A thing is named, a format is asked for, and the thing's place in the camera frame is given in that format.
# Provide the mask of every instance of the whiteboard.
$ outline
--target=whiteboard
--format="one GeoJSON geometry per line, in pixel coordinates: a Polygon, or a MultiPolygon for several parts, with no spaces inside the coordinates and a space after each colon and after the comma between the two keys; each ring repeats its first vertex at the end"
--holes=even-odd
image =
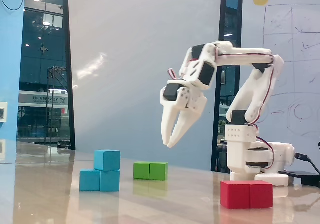
{"type": "MultiPolygon", "coordinates": [[[[243,0],[242,20],[243,47],[269,48],[285,60],[260,136],[293,144],[320,167],[320,0],[243,0]]],[[[240,85],[251,70],[241,67],[240,85]]],[[[299,160],[288,169],[315,173],[299,160]]]]}
{"type": "Polygon", "coordinates": [[[210,170],[215,84],[202,118],[163,145],[160,90],[189,47],[218,39],[221,0],[69,0],[77,151],[210,170]]]}

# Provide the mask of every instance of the white robotic arm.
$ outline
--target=white robotic arm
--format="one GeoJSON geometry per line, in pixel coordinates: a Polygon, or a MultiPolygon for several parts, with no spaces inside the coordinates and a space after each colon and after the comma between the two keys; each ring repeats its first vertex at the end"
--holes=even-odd
{"type": "Polygon", "coordinates": [[[235,48],[228,41],[190,48],[179,71],[180,77],[169,69],[173,80],[160,92],[160,103],[164,107],[163,143],[173,147],[200,118],[207,103],[202,90],[210,88],[217,67],[222,65],[253,66],[226,114],[230,122],[225,126],[225,137],[231,180],[260,179],[274,185],[288,185],[288,176],[277,172],[284,170],[285,164],[292,165],[295,149],[291,144],[268,143],[257,137],[259,129],[255,125],[284,66],[283,59],[272,55],[269,49],[235,48]]]}
{"type": "Polygon", "coordinates": [[[254,66],[226,115],[227,120],[232,122],[233,110],[248,109],[245,120],[253,123],[262,113],[283,64],[281,57],[273,56],[269,49],[235,48],[229,41],[216,41],[190,48],[179,71],[180,78],[169,69],[173,80],[169,80],[160,92],[160,103],[164,107],[161,123],[164,144],[173,147],[200,118],[207,103],[202,90],[210,88],[218,66],[254,66]]]}

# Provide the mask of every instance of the red block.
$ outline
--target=red block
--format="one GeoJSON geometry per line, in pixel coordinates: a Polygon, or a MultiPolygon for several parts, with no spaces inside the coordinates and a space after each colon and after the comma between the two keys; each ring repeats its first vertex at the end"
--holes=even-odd
{"type": "Polygon", "coordinates": [[[273,185],[263,180],[251,182],[250,206],[251,208],[270,208],[273,207],[273,185]]]}
{"type": "Polygon", "coordinates": [[[273,185],[262,180],[221,181],[220,202],[228,209],[273,207],[273,185]]]}
{"type": "Polygon", "coordinates": [[[250,183],[249,181],[221,181],[221,205],[228,209],[249,209],[250,183]]]}

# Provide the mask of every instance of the whiteboard drawing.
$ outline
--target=whiteboard drawing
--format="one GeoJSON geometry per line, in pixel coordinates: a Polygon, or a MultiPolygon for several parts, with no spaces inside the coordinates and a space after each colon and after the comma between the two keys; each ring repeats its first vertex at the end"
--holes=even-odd
{"type": "Polygon", "coordinates": [[[263,47],[280,54],[286,65],[261,123],[295,136],[320,135],[320,4],[265,7],[263,47]]]}

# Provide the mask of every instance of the sign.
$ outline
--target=sign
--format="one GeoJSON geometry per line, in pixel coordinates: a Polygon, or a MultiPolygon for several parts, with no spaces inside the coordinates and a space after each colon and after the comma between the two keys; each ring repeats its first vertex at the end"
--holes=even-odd
{"type": "MultiPolygon", "coordinates": [[[[19,91],[19,106],[47,106],[47,93],[35,91],[19,91]]],[[[52,99],[52,93],[48,96],[48,106],[51,107],[53,101],[54,108],[68,108],[68,94],[55,93],[52,99]]]]}

